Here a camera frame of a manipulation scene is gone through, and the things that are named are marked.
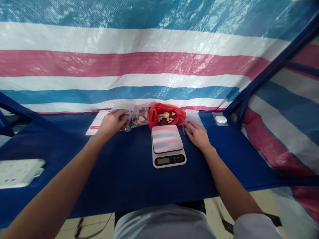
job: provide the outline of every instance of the striped tarp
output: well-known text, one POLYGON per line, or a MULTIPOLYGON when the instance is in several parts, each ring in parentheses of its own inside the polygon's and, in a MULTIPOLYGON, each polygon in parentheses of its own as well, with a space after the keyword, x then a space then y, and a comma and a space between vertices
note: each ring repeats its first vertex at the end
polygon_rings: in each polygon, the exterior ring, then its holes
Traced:
MULTIPOLYGON (((318 39, 293 61, 319 69, 318 39)), ((285 176, 318 175, 319 78, 282 69, 252 96, 242 132, 285 176)), ((273 192, 288 237, 318 238, 319 187, 273 192)))
POLYGON ((0 2, 0 91, 40 113, 114 100, 222 110, 314 16, 316 1, 0 2))

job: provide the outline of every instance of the cable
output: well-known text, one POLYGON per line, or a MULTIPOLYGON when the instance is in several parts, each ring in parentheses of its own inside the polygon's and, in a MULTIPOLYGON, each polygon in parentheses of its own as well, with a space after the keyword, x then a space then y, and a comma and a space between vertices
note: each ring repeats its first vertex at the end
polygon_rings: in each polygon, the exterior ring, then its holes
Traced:
POLYGON ((114 212, 111 214, 109 220, 107 221, 107 223, 105 224, 105 226, 103 227, 102 230, 100 230, 100 231, 98 231, 98 232, 96 232, 96 233, 94 233, 93 235, 88 236, 88 237, 79 237, 82 228, 85 227, 85 226, 88 226, 88 225, 82 226, 82 223, 83 223, 83 221, 84 221, 84 218, 82 217, 82 218, 79 220, 79 222, 78 222, 78 224, 77 224, 77 226, 76 226, 76 228, 75 228, 75 230, 74 230, 74 238, 75 238, 75 239, 90 239, 90 238, 95 237, 96 235, 100 234, 102 231, 104 231, 104 229, 106 228, 106 226, 109 224, 110 220, 111 220, 112 217, 113 217, 113 214, 114 214, 114 212))

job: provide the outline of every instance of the forearm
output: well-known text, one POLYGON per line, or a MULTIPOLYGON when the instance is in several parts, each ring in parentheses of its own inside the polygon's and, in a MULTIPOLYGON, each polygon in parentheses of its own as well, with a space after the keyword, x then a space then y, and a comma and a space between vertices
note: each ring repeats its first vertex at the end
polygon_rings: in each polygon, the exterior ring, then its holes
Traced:
POLYGON ((211 146, 203 149, 202 152, 220 198, 234 221, 244 214, 263 213, 252 196, 219 157, 216 149, 211 146))
POLYGON ((3 238, 55 238, 72 211, 108 139, 91 137, 84 148, 35 196, 3 238))

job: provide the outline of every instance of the gray shirt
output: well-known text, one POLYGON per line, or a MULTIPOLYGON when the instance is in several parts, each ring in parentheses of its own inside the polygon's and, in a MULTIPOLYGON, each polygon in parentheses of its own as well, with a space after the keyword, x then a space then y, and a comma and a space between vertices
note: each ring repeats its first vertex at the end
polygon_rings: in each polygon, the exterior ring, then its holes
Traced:
MULTIPOLYGON (((116 224, 114 239, 211 238, 216 236, 206 215, 175 204, 145 208, 124 215, 116 224)), ((246 214, 234 225, 234 238, 282 238, 265 215, 246 214)))

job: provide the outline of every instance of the red plastic bag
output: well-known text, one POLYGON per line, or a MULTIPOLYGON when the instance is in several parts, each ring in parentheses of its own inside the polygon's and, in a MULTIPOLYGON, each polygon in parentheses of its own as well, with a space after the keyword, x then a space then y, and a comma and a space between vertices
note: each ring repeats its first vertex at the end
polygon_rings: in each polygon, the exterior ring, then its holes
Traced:
POLYGON ((183 125, 186 120, 186 112, 171 105, 165 105, 162 103, 155 103, 149 109, 149 127, 152 129, 157 124, 158 115, 163 114, 164 112, 174 112, 176 116, 174 120, 169 124, 174 124, 176 126, 183 125))

